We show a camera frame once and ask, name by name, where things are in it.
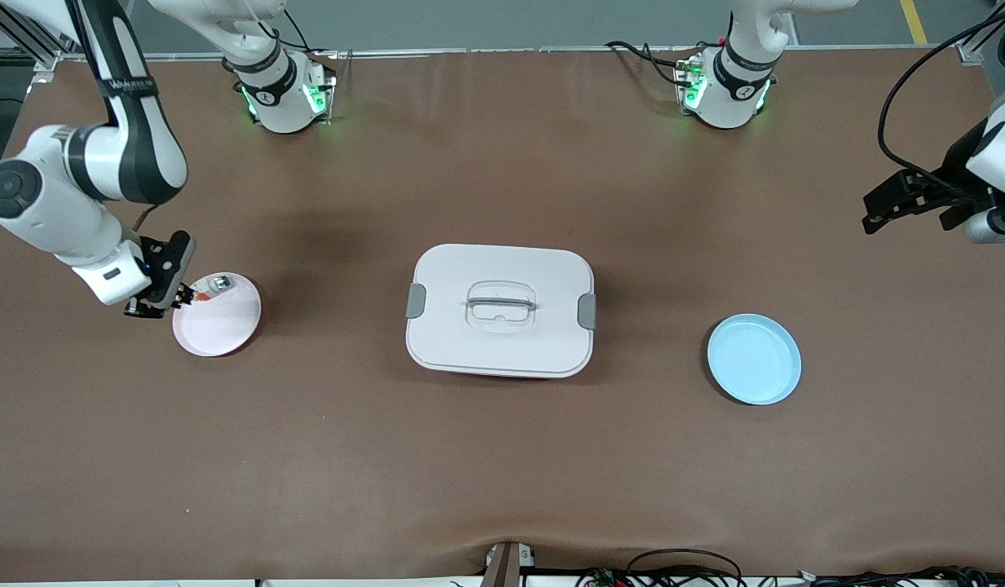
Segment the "pink round plate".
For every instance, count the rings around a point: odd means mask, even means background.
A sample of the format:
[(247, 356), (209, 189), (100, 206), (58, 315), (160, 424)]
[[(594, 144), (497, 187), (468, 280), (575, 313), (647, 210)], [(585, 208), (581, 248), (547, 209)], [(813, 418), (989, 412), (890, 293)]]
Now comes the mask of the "pink round plate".
[(251, 280), (236, 272), (211, 275), (222, 274), (234, 281), (229, 291), (208, 302), (192, 300), (173, 312), (174, 337), (193, 355), (230, 355), (244, 346), (258, 329), (262, 316), (259, 290)]

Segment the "blue round plate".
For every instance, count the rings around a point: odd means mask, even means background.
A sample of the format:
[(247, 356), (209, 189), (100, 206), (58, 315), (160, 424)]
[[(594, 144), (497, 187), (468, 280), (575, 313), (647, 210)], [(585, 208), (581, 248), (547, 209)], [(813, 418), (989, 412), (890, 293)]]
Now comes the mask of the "blue round plate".
[(708, 335), (706, 364), (715, 383), (740, 404), (778, 404), (803, 375), (803, 357), (792, 335), (776, 320), (751, 313), (716, 324)]

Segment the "white lidded storage box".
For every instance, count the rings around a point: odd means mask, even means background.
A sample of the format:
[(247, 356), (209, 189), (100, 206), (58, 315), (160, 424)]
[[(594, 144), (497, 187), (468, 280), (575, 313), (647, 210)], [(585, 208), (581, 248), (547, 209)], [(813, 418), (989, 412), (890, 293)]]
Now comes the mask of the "white lidded storage box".
[[(426, 308), (406, 319), (405, 342), (428, 370), (565, 378), (591, 360), (596, 329), (580, 327), (576, 303), (595, 294), (594, 272), (570, 250), (436, 245), (417, 260), (412, 283), (426, 287)], [(525, 298), (538, 308), (469, 307), (472, 297)]]

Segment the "aluminium frame profile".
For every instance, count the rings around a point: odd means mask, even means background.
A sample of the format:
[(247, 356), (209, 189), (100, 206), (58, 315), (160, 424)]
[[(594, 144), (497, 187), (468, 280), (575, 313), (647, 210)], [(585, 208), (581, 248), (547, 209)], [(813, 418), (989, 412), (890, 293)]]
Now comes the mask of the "aluminium frame profile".
[(78, 53), (71, 7), (73, 0), (0, 0), (0, 64), (30, 62), (51, 71)]
[[(983, 16), (982, 22), (995, 19), (997, 16), (1005, 14), (1005, 0), (990, 0), (993, 4), (990, 13)], [(1005, 29), (1005, 18), (1002, 21), (993, 22), (990, 25), (977, 29), (975, 33), (969, 34), (957, 41), (955, 47), (962, 64), (982, 64), (984, 60), (983, 51), (986, 48), (995, 48), (998, 40), (1002, 37)]]

